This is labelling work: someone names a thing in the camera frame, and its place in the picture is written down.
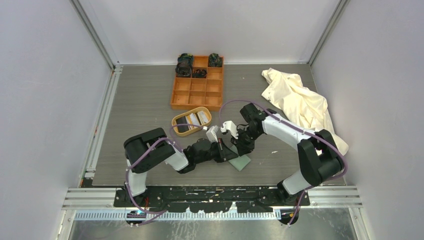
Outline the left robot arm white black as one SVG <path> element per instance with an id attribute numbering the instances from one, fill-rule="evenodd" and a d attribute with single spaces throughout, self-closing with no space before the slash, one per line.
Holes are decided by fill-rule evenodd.
<path id="1" fill-rule="evenodd" d="M 162 162 L 178 173 L 185 174 L 203 162 L 223 163 L 239 157 L 221 138 L 200 138 L 179 150 L 161 127 L 128 138 L 123 147 L 127 162 L 126 200 L 135 207 L 141 206 L 146 200 L 148 171 Z"/>

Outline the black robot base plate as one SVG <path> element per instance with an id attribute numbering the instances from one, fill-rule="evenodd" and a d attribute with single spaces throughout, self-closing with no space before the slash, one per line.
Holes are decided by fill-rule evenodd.
<path id="1" fill-rule="evenodd" d="M 148 186 L 134 197 L 140 207 L 149 211 L 183 213 L 225 213 L 235 205 L 238 213 L 266 213 L 274 207 L 294 208 L 297 203 L 309 206 L 309 196 L 283 197 L 275 186 Z"/>

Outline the green card holder wallet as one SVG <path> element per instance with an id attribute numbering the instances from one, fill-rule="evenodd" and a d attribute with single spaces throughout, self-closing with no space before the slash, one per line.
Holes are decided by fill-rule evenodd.
<path id="1" fill-rule="evenodd" d="M 228 161 L 237 171 L 241 172 L 250 162 L 247 155 L 238 156 Z"/>

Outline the tan oval card tray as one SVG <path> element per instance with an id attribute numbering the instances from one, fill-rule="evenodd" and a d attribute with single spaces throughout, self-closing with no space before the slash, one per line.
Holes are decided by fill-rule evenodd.
<path id="1" fill-rule="evenodd" d="M 211 122 L 210 111 L 200 106 L 175 116 L 171 120 L 169 132 L 179 137 L 186 137 L 198 131 L 206 131 Z"/>

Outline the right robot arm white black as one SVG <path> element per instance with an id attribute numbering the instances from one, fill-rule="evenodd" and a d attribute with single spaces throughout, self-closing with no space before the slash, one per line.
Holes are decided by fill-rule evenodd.
<path id="1" fill-rule="evenodd" d="M 298 154 L 299 170 L 277 184 L 277 198 L 281 204 L 291 205 L 298 193 L 316 187 L 346 169 L 343 156 L 329 131 L 301 128 L 276 111 L 269 108 L 259 110 L 253 103 L 245 105 L 240 114 L 245 124 L 225 122 L 239 155 L 251 153 L 261 135 L 283 141 Z"/>

